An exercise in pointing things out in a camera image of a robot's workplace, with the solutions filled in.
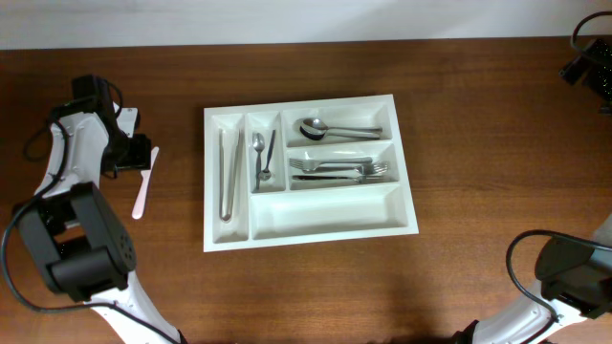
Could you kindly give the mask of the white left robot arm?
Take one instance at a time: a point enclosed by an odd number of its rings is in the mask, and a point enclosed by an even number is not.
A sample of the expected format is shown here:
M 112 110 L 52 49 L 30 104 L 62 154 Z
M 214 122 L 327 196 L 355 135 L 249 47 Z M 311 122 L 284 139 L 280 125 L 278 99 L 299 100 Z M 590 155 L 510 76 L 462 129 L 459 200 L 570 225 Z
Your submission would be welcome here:
M 14 209 L 1 239 L 6 247 L 17 230 L 47 288 L 72 302 L 35 305 L 18 291 L 6 261 L 2 275 L 15 299 L 33 312 L 92 310 L 125 343 L 183 343 L 181 331 L 144 291 L 133 242 L 99 190 L 100 178 L 115 179 L 123 170 L 147 178 L 159 150 L 138 133 L 137 109 L 124 107 L 112 82 L 84 75 L 73 79 L 72 92 L 72 100 L 46 119 L 52 147 L 42 183 Z

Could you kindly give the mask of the small metal teaspoon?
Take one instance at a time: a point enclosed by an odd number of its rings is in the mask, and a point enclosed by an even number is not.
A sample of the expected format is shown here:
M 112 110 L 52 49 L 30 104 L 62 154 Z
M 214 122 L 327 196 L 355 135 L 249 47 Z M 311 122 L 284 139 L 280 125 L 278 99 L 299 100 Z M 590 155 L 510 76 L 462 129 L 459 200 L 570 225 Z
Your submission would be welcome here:
M 255 158 L 255 172 L 254 172 L 254 178 L 255 178 L 255 191 L 259 190 L 260 187 L 260 178 L 259 175 L 261 173 L 261 155 L 265 149 L 265 140 L 264 137 L 261 133 L 258 132 L 254 132 L 252 134 L 252 147 L 256 153 L 256 158 Z
M 268 149 L 268 154 L 267 154 L 267 160 L 266 160 L 266 166 L 265 168 L 259 172 L 258 178 L 260 181 L 267 181 L 271 176 L 272 176 L 272 172 L 270 170 L 270 165 L 272 162 L 272 157 L 273 157 L 273 148 L 274 148 L 274 144 L 275 144 L 275 136 L 276 136 L 276 130 L 272 131 L 272 135 L 271 135 L 271 141 L 270 141 L 270 145 L 269 145 L 269 149 Z

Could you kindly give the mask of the long metal tongs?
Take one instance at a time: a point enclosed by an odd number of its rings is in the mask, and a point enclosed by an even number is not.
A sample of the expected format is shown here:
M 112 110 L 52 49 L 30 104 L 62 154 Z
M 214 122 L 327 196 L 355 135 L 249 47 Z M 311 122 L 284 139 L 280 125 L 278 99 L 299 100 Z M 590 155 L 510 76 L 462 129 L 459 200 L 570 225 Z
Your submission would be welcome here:
M 224 223 L 229 223 L 232 218 L 233 204 L 235 198 L 235 188 L 237 185 L 237 177 L 240 165 L 240 150 L 243 140 L 243 134 L 238 131 L 236 143 L 233 147 L 229 170 L 226 170 L 225 164 L 225 148 L 224 148 L 224 135 L 223 129 L 219 130 L 219 182 L 220 182 L 220 194 L 219 194 L 219 217 Z

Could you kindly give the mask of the pink plastic knife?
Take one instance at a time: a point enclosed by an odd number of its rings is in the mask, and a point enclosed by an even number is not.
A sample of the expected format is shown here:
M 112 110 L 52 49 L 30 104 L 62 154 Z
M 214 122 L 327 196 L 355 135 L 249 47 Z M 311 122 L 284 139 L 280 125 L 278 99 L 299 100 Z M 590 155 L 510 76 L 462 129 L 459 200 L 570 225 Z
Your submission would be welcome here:
M 144 209 L 145 209 L 145 204 L 146 204 L 146 197 L 147 197 L 147 192 L 148 192 L 148 186 L 149 186 L 149 181 L 150 181 L 150 177 L 151 177 L 151 173 L 153 170 L 153 166 L 155 164 L 155 161 L 159 155 L 159 150 L 160 148 L 158 146 L 155 146 L 152 150 L 151 150 L 151 161 L 150 161 L 150 168 L 147 170 L 143 170 L 141 172 L 141 176 L 142 176 L 142 183 L 136 198 L 136 201 L 134 203 L 133 209 L 132 209 L 132 218 L 134 220 L 139 220 L 144 213 Z

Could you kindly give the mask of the white cutlery tray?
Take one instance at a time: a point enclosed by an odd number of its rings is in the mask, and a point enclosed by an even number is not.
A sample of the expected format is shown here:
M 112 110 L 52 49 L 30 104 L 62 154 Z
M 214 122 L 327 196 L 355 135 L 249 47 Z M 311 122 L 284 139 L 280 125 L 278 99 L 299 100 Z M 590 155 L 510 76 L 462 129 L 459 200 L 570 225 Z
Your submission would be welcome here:
M 381 127 L 379 140 L 327 137 L 309 140 L 299 132 L 305 118 L 329 126 Z M 229 170 L 238 131 L 243 134 L 232 218 L 219 217 L 219 130 L 225 131 Z M 272 131 L 276 130 L 272 176 L 255 191 L 252 134 L 261 133 L 266 166 Z M 418 232 L 415 206 L 405 165 L 394 98 L 391 95 L 207 108 L 204 112 L 205 198 L 204 249 L 207 252 L 341 241 Z M 381 174 L 356 172 L 306 174 L 289 158 L 335 160 L 372 158 L 388 161 Z M 301 182 L 293 175 L 385 176 L 388 182 Z

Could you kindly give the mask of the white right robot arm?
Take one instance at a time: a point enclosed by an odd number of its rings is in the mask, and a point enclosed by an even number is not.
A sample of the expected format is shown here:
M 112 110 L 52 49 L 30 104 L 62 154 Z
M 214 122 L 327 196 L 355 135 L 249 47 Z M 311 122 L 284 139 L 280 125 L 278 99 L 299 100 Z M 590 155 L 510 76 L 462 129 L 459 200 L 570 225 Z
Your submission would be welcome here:
M 513 268 L 517 245 L 529 237 L 548 239 L 535 262 L 535 281 L 524 287 Z M 486 320 L 453 335 L 453 343 L 546 343 L 553 333 L 611 312 L 611 219 L 590 240 L 545 229 L 518 234 L 505 256 L 507 272 L 521 296 Z

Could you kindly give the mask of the large metal spoon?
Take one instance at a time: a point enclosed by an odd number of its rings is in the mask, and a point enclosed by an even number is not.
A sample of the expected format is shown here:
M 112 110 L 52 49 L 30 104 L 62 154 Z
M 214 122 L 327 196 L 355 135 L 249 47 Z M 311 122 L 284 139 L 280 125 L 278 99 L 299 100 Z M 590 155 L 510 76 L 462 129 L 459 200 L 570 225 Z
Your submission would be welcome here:
M 307 129 L 304 126 L 299 127 L 299 132 L 309 140 L 324 140 L 327 137 L 336 137 L 336 138 L 353 139 L 353 140 L 379 140 L 381 138 L 379 134 L 336 133 L 336 132 L 329 132 L 329 131 L 317 131 L 313 129 Z
M 381 133 L 383 129 L 381 127 L 341 127 L 341 126 L 329 126 L 321 118 L 305 118 L 301 121 L 302 126 L 306 126 L 309 129 L 327 132 L 329 130 L 345 130 L 355 131 L 363 133 Z

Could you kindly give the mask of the metal fork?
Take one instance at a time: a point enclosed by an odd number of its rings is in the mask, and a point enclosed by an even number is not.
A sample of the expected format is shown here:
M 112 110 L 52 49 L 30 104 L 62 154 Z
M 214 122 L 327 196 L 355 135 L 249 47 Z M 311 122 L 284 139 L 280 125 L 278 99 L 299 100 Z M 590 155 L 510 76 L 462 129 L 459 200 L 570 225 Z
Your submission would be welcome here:
M 372 162 L 372 158 L 335 159 L 335 160 L 303 160 L 289 158 L 289 165 L 305 172 L 315 171 L 322 165 L 327 164 L 363 164 Z
M 359 176 L 359 177 L 348 177 L 348 176 L 314 176 L 314 175 L 293 175 L 294 181 L 301 182 L 329 182 L 329 181 L 342 181 L 351 183 L 382 183 L 388 182 L 389 179 L 385 176 Z
M 359 164 L 356 166 L 339 167 L 317 167 L 315 169 L 303 169 L 306 174 L 327 173 L 327 172 L 356 172 L 360 175 L 376 175 L 386 172 L 390 167 L 388 161 Z

